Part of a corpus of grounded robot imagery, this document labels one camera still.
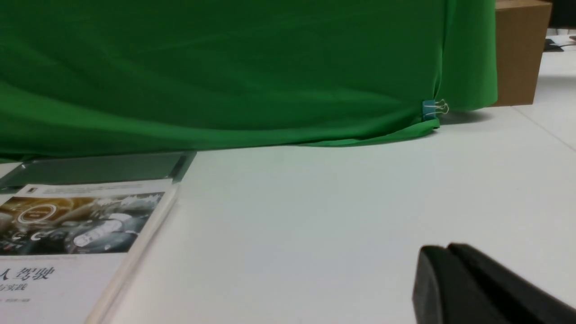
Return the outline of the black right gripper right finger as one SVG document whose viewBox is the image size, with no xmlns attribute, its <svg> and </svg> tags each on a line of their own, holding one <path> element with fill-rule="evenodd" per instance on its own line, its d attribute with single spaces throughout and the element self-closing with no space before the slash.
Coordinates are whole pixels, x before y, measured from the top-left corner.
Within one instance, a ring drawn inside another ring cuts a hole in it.
<svg viewBox="0 0 576 324">
<path fill-rule="evenodd" d="M 576 311 L 487 254 L 469 244 L 448 249 L 461 262 L 481 291 L 511 324 L 574 324 Z"/>
</svg>

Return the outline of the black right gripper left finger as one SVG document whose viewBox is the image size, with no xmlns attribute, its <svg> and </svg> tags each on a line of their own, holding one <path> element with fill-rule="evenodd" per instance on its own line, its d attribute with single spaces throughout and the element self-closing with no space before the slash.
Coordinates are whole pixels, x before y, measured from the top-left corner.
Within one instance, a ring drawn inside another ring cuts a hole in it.
<svg viewBox="0 0 576 324">
<path fill-rule="evenodd" d="M 412 305 L 418 324 L 509 324 L 459 259 L 440 246 L 419 250 Z"/>
</svg>

